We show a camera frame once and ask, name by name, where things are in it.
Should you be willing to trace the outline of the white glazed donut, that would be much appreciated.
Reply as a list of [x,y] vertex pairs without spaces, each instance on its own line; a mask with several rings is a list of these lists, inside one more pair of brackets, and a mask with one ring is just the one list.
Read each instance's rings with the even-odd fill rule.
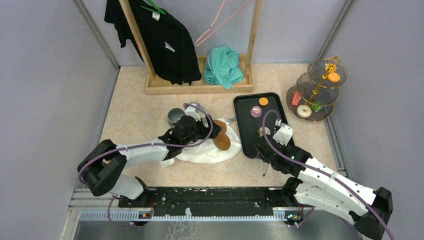
[[308,105],[302,104],[297,107],[296,114],[302,119],[307,119],[312,115],[312,109]]

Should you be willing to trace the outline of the red cake slice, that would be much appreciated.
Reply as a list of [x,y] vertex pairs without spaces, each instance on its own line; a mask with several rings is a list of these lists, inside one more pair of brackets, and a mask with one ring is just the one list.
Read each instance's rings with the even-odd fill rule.
[[298,106],[301,100],[301,96],[297,90],[293,92],[292,98],[291,98],[291,105],[292,106]]

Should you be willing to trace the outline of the green cake slice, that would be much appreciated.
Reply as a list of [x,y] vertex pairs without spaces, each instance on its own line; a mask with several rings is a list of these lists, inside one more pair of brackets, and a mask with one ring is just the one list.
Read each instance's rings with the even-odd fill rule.
[[317,100],[314,103],[310,104],[311,110],[315,113],[319,112],[324,106],[325,104],[320,100]]

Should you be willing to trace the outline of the chocolate biscuit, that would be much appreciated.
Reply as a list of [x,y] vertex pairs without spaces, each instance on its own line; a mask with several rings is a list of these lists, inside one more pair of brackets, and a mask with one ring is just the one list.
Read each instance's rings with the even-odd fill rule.
[[264,135],[271,135],[271,130],[268,128],[268,127],[260,127],[259,129],[258,129],[258,134],[259,134],[259,137],[262,137],[262,136],[264,136]]

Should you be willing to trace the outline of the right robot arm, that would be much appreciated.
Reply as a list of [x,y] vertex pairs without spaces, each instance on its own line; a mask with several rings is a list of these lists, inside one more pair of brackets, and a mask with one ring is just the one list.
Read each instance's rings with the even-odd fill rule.
[[391,239],[388,223],[393,213],[392,193],[384,187],[373,189],[331,170],[309,152],[284,145],[265,134],[253,143],[265,163],[290,178],[283,185],[281,199],[287,206],[309,205],[342,218],[362,235]]

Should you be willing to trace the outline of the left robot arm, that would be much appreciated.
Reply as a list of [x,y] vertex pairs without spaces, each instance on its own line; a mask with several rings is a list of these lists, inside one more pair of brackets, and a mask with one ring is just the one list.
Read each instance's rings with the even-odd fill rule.
[[101,141],[78,165],[78,180],[92,195],[99,197],[114,193],[127,197],[138,207],[149,203],[150,193],[138,178],[124,175],[124,169],[148,162],[173,159],[183,149],[197,147],[215,139],[223,130],[208,114],[207,124],[185,115],[164,135],[146,143],[115,144],[110,139]]

